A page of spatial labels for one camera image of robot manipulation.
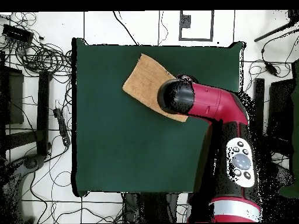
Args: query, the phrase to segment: table surface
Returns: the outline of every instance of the table surface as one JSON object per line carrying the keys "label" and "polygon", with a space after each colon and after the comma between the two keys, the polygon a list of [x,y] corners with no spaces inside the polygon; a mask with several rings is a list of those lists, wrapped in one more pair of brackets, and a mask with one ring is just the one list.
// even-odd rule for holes
{"label": "table surface", "polygon": [[237,92],[244,44],[85,45],[77,39],[78,191],[193,192],[207,122],[171,120],[122,90],[141,54],[172,75]]}

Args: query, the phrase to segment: black cable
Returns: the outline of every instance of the black cable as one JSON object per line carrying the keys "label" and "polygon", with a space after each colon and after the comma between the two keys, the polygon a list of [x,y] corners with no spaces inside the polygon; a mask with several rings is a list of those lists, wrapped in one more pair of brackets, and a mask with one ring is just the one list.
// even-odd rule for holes
{"label": "black cable", "polygon": [[[294,42],[294,44],[293,44],[293,47],[292,47],[292,49],[291,49],[291,51],[290,51],[290,53],[289,53],[289,55],[288,55],[288,57],[287,57],[287,59],[286,59],[286,61],[285,61],[284,63],[281,63],[281,62],[269,62],[269,61],[266,61],[266,60],[264,59],[265,47],[266,47],[266,45],[267,45],[269,42],[271,42],[271,41],[273,41],[273,40],[276,40],[276,39],[285,37],[285,36],[288,35],[288,34],[296,33],[296,32],[299,32],[299,29],[295,29],[295,30],[293,30],[293,31],[289,31],[289,32],[287,32],[287,33],[285,33],[285,34],[282,34],[281,36],[278,36],[278,37],[276,37],[276,38],[273,38],[273,39],[267,41],[267,42],[264,44],[264,46],[263,46],[263,48],[262,48],[262,50],[261,50],[261,53],[262,53],[262,60],[263,60],[263,62],[265,63],[267,70],[268,70],[272,75],[274,75],[274,76],[276,76],[276,77],[278,77],[278,78],[285,78],[285,77],[287,77],[287,76],[289,75],[289,73],[291,72],[291,66],[289,65],[289,63],[287,63],[287,60],[288,60],[288,58],[290,57],[291,53],[293,52],[294,47],[295,47],[295,45],[296,45],[296,42],[297,42],[297,44],[298,44],[299,36],[295,39],[295,42]],[[278,74],[280,74],[280,72],[277,72],[277,70],[275,69],[275,66],[274,66],[274,65],[284,65],[284,66],[288,69],[288,73],[287,73],[287,75],[284,75],[284,76],[278,76]]]}
{"label": "black cable", "polygon": [[162,22],[162,20],[163,20],[163,15],[164,15],[164,10],[163,10],[163,12],[162,12],[161,24],[162,24],[163,27],[166,29],[166,31],[167,31],[167,35],[166,35],[166,37],[165,37],[163,40],[161,40],[161,42],[159,42],[158,45],[160,45],[164,40],[166,40],[166,39],[167,39],[167,36],[168,36],[168,29],[164,26],[164,24],[163,24],[163,22]]}
{"label": "black cable", "polygon": [[91,213],[92,215],[94,215],[94,216],[96,216],[96,217],[98,217],[98,218],[101,218],[102,221],[105,221],[105,222],[107,222],[107,223],[108,223],[108,222],[109,222],[109,223],[113,223],[113,222],[111,222],[111,221],[106,220],[107,218],[112,218],[111,216],[107,216],[107,217],[104,218],[104,217],[102,217],[102,216],[99,216],[99,215],[93,213],[90,209],[87,209],[87,208],[81,208],[81,209],[78,209],[78,210],[73,211],[73,212],[66,212],[66,213],[62,213],[62,214],[60,214],[59,217],[55,220],[54,224],[57,223],[58,219],[59,219],[61,216],[63,216],[63,215],[74,214],[74,213],[77,213],[77,212],[79,212],[79,211],[83,211],[83,209],[86,210],[86,211],[88,211],[88,212]]}
{"label": "black cable", "polygon": [[185,211],[184,211],[184,214],[183,214],[183,217],[182,217],[182,223],[184,223],[184,216],[186,216],[185,217],[185,220],[186,220],[186,218],[187,218],[187,209],[185,209]]}
{"label": "black cable", "polygon": [[115,19],[125,28],[125,30],[127,31],[128,35],[130,35],[131,39],[133,40],[133,42],[135,43],[135,45],[139,45],[135,40],[134,38],[132,37],[132,35],[130,34],[130,32],[128,31],[128,29],[126,28],[126,26],[117,18],[116,14],[115,14],[115,11],[112,11],[114,16],[115,16]]}
{"label": "black cable", "polygon": [[[249,67],[250,82],[248,83],[248,85],[247,85],[247,87],[246,87],[246,90],[244,91],[245,93],[251,88],[251,86],[252,86],[252,82],[253,82],[253,81],[254,81],[254,80],[255,80],[261,73],[264,73],[264,72],[267,71],[267,70],[262,71],[262,67],[261,67],[261,66],[258,66],[258,65],[255,65],[255,66],[252,67],[252,65],[253,65],[254,63],[258,62],[258,61],[260,61],[260,59],[254,61],[254,62],[252,62],[252,63],[250,64],[250,67]],[[259,73],[251,73],[251,69],[256,68],[256,67],[260,68]]]}
{"label": "black cable", "polygon": [[[65,149],[64,149],[64,151],[63,152],[61,152],[59,155],[57,155],[57,156],[54,156],[54,157],[52,157],[51,158],[51,160],[53,160],[53,159],[55,159],[56,157],[58,157],[58,156],[60,156],[60,155],[63,155],[67,150],[68,150],[68,148],[69,147],[66,147]],[[48,174],[49,172],[47,172],[42,178],[40,178],[39,179],[39,181],[41,181],[43,178],[45,178],[45,176]],[[27,191],[25,191],[23,194],[22,194],[22,196],[24,196],[28,191],[30,191],[30,189],[28,189]]]}
{"label": "black cable", "polygon": [[44,209],[44,212],[40,215],[40,217],[39,217],[39,219],[37,220],[37,224],[39,224],[39,222],[40,222],[40,219],[41,219],[41,217],[44,215],[44,213],[46,212],[46,210],[47,210],[47,208],[48,208],[48,204],[44,201],[44,200],[42,200],[41,198],[39,198],[33,191],[32,191],[32,184],[33,184],[33,182],[34,182],[34,180],[35,180],[35,172],[33,173],[33,180],[32,180],[32,182],[31,182],[31,185],[30,185],[30,191],[31,191],[31,193],[32,193],[32,195],[33,196],[35,196],[37,199],[39,199],[39,200],[41,200],[42,202],[44,202],[45,203],[45,205],[46,205],[46,208]]}

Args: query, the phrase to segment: wire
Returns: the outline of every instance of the wire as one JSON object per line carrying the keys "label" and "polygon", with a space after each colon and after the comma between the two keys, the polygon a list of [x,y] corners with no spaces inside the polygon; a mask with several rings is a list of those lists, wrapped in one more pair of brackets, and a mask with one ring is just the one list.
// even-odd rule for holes
{"label": "wire", "polygon": [[[288,58],[290,57],[291,53],[293,52],[294,47],[298,44],[299,36],[295,39],[295,42],[294,42],[294,44],[293,44],[293,46],[292,46],[292,49],[291,49],[291,51],[290,51],[290,53],[289,53],[289,55],[288,55],[288,57],[287,57],[287,59],[286,59],[286,61],[285,61],[284,63],[281,63],[281,62],[268,62],[268,61],[266,61],[266,60],[264,59],[264,53],[265,53],[265,47],[266,47],[266,45],[267,45],[269,42],[273,41],[273,40],[276,40],[276,39],[285,37],[285,36],[288,35],[288,34],[296,33],[296,32],[298,32],[298,31],[299,31],[299,29],[295,29],[295,30],[293,30],[293,31],[289,31],[289,32],[287,32],[287,33],[285,33],[285,34],[282,34],[281,36],[278,36],[278,37],[276,37],[276,38],[273,38],[273,39],[267,41],[267,42],[264,44],[264,46],[263,46],[263,48],[262,48],[262,50],[261,50],[261,53],[262,53],[262,60],[263,60],[263,62],[265,63],[266,67],[268,67],[269,69],[271,69],[271,71],[269,71],[269,72],[270,72],[272,75],[274,75],[274,76],[276,76],[276,77],[278,77],[278,78],[285,78],[285,77],[287,77],[287,76],[289,75],[289,73],[291,72],[291,66],[290,66],[289,63],[287,63],[287,60],[288,60]],[[284,75],[284,76],[278,76],[278,75],[280,74],[281,70],[280,70],[279,72],[277,72],[277,71],[274,69],[274,67],[275,67],[274,65],[284,65],[284,66],[288,69],[288,73],[287,73],[287,75]]]}
{"label": "wire", "polygon": [[37,142],[37,135],[36,135],[36,133],[35,133],[35,131],[34,131],[34,129],[33,129],[33,127],[32,127],[32,125],[31,125],[31,123],[30,123],[30,121],[29,121],[29,119],[28,119],[28,116],[27,116],[27,114],[23,111],[23,109],[21,109],[20,107],[18,107],[17,105],[15,105],[15,104],[13,104],[11,101],[10,101],[10,103],[12,104],[12,105],[14,105],[16,108],[18,108],[18,109],[20,109],[22,112],[23,112],[23,114],[25,115],[25,117],[27,118],[27,121],[28,121],[28,123],[29,123],[29,125],[30,125],[30,127],[31,127],[31,130],[33,131],[33,133],[34,133],[34,137],[35,137],[35,140],[36,140],[36,142]]}
{"label": "wire", "polygon": [[[254,61],[254,62],[252,62],[251,64],[250,64],[250,67],[249,67],[249,75],[250,75],[250,82],[248,83],[248,85],[247,85],[247,87],[246,87],[246,90],[244,91],[245,93],[251,88],[251,86],[252,86],[252,82],[260,75],[260,74],[262,74],[262,73],[264,73],[264,72],[266,72],[267,70],[265,70],[265,71],[262,71],[262,67],[261,66],[258,66],[258,65],[255,65],[255,66],[253,66],[252,67],[252,65],[254,64],[254,63],[256,63],[256,62],[258,62],[258,61],[261,61],[260,59],[258,59],[258,60],[256,60],[256,61]],[[258,73],[251,73],[251,69],[253,69],[253,68],[259,68],[260,69],[260,71],[258,72]]]}
{"label": "wire", "polygon": [[128,29],[126,28],[126,26],[117,18],[116,14],[115,14],[115,11],[112,11],[114,16],[115,16],[115,19],[125,28],[125,30],[127,31],[128,35],[130,35],[131,39],[133,40],[133,42],[135,43],[135,45],[139,45],[135,40],[134,38],[132,37],[132,35],[130,34],[130,32],[128,31]]}
{"label": "wire", "polygon": [[35,185],[37,184],[37,183],[36,183],[35,185],[33,185],[34,179],[35,179],[35,172],[34,172],[33,180],[32,180],[31,185],[30,185],[30,191],[31,191],[32,195],[34,195],[36,198],[38,198],[39,200],[43,201],[43,202],[46,204],[46,208],[45,208],[45,210],[44,210],[43,213],[40,215],[39,220],[37,221],[37,224],[39,224],[39,221],[40,221],[41,217],[45,214],[45,212],[46,212],[46,210],[47,210],[47,208],[48,208],[48,205],[47,205],[47,203],[46,203],[44,200],[42,200],[41,198],[37,197],[37,196],[34,194],[34,192],[32,191],[32,187],[35,186]]}
{"label": "wire", "polygon": [[43,199],[41,199],[40,197],[38,197],[33,191],[32,191],[32,184],[33,184],[33,182],[34,182],[34,180],[35,180],[35,172],[33,173],[33,180],[32,180],[32,182],[31,182],[31,185],[30,185],[30,191],[31,191],[31,193],[32,193],[32,195],[33,196],[35,196],[38,200],[40,200],[40,201],[42,201],[43,203],[45,203],[45,205],[46,205],[46,208],[44,209],[44,212],[40,215],[40,217],[39,217],[39,219],[37,220],[37,224],[39,224],[39,222],[40,222],[40,219],[41,219],[41,217],[44,215],[44,213],[46,212],[46,210],[47,210],[47,208],[48,208],[48,204],[43,200]]}
{"label": "wire", "polygon": [[167,39],[167,36],[168,36],[168,29],[164,26],[164,24],[163,24],[163,22],[162,22],[162,20],[163,20],[163,15],[164,15],[164,10],[163,10],[163,12],[162,12],[161,24],[162,24],[163,27],[166,29],[166,31],[167,31],[167,35],[166,35],[166,37],[165,37],[163,40],[161,40],[161,42],[159,42],[158,45],[160,45],[164,40],[166,40],[166,39]]}

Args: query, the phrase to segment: cork pad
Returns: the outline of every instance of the cork pad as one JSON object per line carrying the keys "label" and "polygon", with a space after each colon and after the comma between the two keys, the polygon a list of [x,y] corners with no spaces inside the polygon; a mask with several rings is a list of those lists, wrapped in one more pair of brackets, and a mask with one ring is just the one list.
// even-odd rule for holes
{"label": "cork pad", "polygon": [[154,59],[141,54],[134,70],[124,83],[123,90],[157,113],[173,120],[185,122],[187,116],[168,114],[162,111],[158,105],[158,90],[164,82],[170,79],[175,79],[175,77]]}

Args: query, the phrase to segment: floor tile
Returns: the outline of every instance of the floor tile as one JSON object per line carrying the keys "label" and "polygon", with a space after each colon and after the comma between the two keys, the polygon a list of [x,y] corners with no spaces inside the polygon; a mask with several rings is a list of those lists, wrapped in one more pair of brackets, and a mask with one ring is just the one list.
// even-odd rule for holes
{"label": "floor tile", "polygon": [[215,10],[214,11],[214,31],[213,42],[206,41],[179,41],[179,10],[162,10],[161,19],[163,25],[160,25],[160,38],[163,40],[166,35],[167,38],[161,43],[161,46],[218,46],[228,47],[233,42],[233,30],[234,30],[234,11],[233,10]]}
{"label": "floor tile", "polygon": [[[244,60],[255,61],[261,59],[261,50],[269,40],[298,28],[298,25],[296,25],[261,41],[254,42],[254,39],[287,24],[288,21],[286,10],[236,10],[235,41],[246,42]],[[294,33],[269,42],[265,47],[264,59],[266,61],[284,62],[297,37],[298,33]],[[293,51],[288,62],[293,62],[297,57],[296,52]]]}
{"label": "floor tile", "polygon": [[121,213],[122,206],[123,204],[95,204],[84,202],[83,207],[88,208],[92,213],[94,213],[97,216],[93,215],[87,210],[84,210],[82,223],[112,222],[114,221],[115,217]]}
{"label": "floor tile", "polygon": [[[158,39],[157,10],[115,11],[134,40],[140,45],[156,45]],[[125,28],[112,11],[85,12],[85,40],[88,44],[134,45]]]}
{"label": "floor tile", "polygon": [[83,198],[84,202],[123,202],[120,193],[116,192],[90,192]]}

